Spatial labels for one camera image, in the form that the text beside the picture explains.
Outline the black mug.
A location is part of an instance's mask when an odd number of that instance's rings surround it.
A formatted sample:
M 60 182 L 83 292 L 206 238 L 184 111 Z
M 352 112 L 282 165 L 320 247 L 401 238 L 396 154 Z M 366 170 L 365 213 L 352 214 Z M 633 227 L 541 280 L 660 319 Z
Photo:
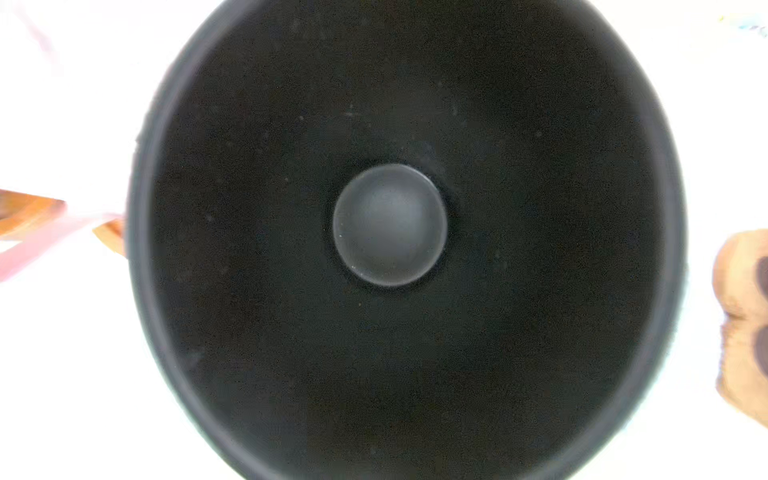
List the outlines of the black mug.
M 586 1 L 226 1 L 138 138 L 163 376 L 247 479 L 564 479 L 683 292 L 675 146 Z

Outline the brown paw coaster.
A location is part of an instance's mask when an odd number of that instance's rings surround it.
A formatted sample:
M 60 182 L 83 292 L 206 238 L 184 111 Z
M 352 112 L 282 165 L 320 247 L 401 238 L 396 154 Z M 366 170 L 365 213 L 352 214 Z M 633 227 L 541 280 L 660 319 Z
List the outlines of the brown paw coaster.
M 720 249 L 712 285 L 725 321 L 717 390 L 735 408 L 767 424 L 767 231 L 731 236 Z

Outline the dusty pink mug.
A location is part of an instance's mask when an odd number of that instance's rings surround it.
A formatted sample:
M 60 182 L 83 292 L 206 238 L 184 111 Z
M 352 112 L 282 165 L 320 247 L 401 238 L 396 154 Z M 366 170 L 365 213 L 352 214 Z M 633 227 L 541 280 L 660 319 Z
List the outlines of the dusty pink mug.
M 80 230 L 90 230 L 110 250 L 125 255 L 125 217 L 112 213 L 65 213 L 1 253 L 1 281 L 5 282 L 38 260 L 48 250 Z

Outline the dark brown round coaster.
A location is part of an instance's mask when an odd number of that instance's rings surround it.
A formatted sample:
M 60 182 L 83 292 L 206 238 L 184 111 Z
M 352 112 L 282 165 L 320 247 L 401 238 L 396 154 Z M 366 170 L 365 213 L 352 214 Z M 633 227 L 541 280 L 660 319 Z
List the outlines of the dark brown round coaster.
M 65 210 L 66 203 L 62 200 L 2 190 L 1 240 L 24 240 L 61 216 Z M 107 248 L 125 256 L 122 217 L 100 224 L 92 232 Z

